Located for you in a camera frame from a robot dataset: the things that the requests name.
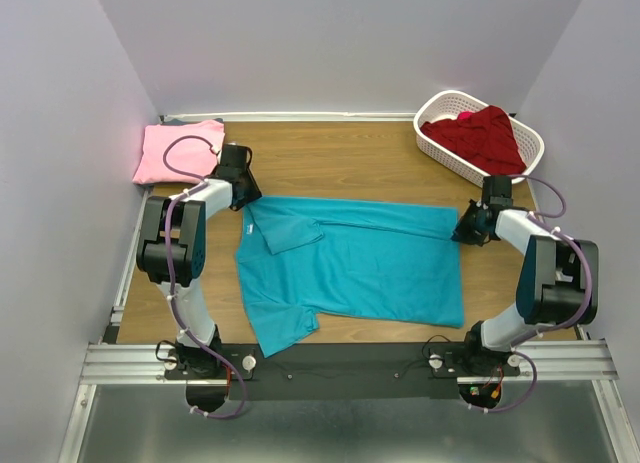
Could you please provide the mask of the teal t-shirt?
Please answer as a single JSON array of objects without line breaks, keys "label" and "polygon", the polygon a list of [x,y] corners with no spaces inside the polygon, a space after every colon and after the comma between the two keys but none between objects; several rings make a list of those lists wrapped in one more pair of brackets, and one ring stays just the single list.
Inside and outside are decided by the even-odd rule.
[{"label": "teal t-shirt", "polygon": [[243,210],[242,301],[264,356],[319,328],[321,314],[460,328],[451,207],[264,196]]}]

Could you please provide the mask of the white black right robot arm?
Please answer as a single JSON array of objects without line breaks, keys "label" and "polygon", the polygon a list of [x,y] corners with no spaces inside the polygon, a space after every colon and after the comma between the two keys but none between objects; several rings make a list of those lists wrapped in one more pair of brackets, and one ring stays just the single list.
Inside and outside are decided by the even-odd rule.
[{"label": "white black right robot arm", "polygon": [[469,202],[451,236],[454,242],[474,246],[505,241],[523,255],[514,303],[475,323],[464,341],[446,353],[448,362],[474,375],[507,364],[522,343],[588,324],[597,313],[597,245],[549,226],[549,214],[516,207],[515,178],[486,176],[481,198]]}]

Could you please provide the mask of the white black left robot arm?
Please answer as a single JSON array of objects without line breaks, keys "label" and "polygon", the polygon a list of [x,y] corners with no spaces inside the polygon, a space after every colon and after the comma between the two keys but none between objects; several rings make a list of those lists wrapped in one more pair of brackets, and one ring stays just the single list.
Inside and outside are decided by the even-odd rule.
[{"label": "white black left robot arm", "polygon": [[[180,143],[206,144],[217,165],[209,175],[179,169],[169,154]],[[169,144],[162,163],[196,184],[171,197],[146,200],[136,251],[136,265],[165,297],[177,326],[172,354],[165,360],[176,370],[208,379],[224,370],[238,379],[242,371],[223,356],[218,326],[210,316],[202,290],[206,263],[207,221],[220,211],[238,211],[262,197],[251,171],[253,151],[235,143],[216,149],[203,137],[188,135]]]}]

